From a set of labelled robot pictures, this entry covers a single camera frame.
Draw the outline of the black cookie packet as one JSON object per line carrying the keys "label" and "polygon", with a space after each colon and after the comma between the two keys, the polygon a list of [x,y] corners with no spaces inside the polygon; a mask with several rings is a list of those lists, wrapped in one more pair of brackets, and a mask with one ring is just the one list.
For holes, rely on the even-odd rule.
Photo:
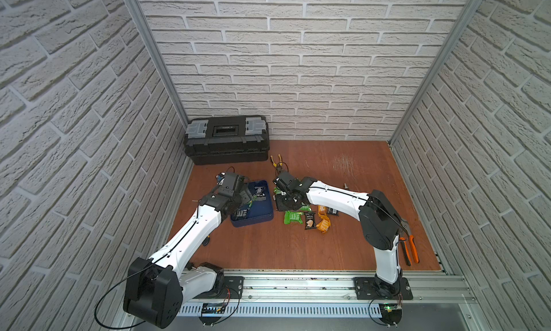
{"label": "black cookie packet", "polygon": [[327,213],[331,216],[338,216],[339,215],[338,210],[337,209],[332,209],[332,208],[328,208]]}
{"label": "black cookie packet", "polygon": [[311,229],[316,229],[317,228],[315,215],[316,214],[314,212],[306,212],[304,214],[304,217],[305,217],[304,225],[305,225],[306,230],[311,230]]}

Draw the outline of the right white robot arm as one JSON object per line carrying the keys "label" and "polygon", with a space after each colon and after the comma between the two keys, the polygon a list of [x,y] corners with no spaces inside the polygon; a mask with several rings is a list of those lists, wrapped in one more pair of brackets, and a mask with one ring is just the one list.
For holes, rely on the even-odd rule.
{"label": "right white robot arm", "polygon": [[283,193],[287,209],[296,210],[307,204],[325,206],[358,220],[363,237],[374,248],[376,283],[385,288],[397,286],[402,275],[398,243],[401,235],[408,234],[408,228],[383,192],[359,193],[310,177],[298,180],[288,173],[282,173],[273,182]]}

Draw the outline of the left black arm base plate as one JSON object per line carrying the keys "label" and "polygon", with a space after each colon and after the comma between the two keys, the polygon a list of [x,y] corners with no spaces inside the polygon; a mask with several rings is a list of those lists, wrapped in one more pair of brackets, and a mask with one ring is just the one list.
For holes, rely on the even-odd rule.
{"label": "left black arm base plate", "polygon": [[208,292],[204,292],[197,296],[199,299],[240,299],[245,278],[242,276],[229,276],[223,279],[218,279],[215,286]]}

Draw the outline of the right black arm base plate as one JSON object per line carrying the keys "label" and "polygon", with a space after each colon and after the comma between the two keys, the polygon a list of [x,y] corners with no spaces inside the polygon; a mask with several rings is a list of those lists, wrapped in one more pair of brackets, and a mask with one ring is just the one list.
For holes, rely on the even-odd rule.
{"label": "right black arm base plate", "polygon": [[399,276],[398,280],[389,284],[377,276],[355,277],[353,279],[354,291],[358,300],[372,299],[403,299],[413,300],[413,293],[408,280]]}

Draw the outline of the dark blue storage box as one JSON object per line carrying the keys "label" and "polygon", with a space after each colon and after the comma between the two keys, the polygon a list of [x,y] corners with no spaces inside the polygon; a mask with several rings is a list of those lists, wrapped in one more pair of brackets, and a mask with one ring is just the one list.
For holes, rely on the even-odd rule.
{"label": "dark blue storage box", "polygon": [[251,226],[273,219],[272,198],[266,180],[257,180],[248,183],[248,189],[253,200],[230,216],[232,225],[236,228]]}

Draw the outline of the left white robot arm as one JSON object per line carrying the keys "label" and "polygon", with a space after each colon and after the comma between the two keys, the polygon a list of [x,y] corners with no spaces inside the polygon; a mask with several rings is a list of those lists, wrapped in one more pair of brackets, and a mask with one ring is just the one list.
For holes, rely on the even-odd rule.
{"label": "left white robot arm", "polygon": [[224,269],[203,263],[187,265],[205,239],[241,206],[252,201],[246,178],[230,173],[204,196],[194,215],[159,251],[129,267],[123,310],[164,329],[180,307],[203,293],[224,292]]}

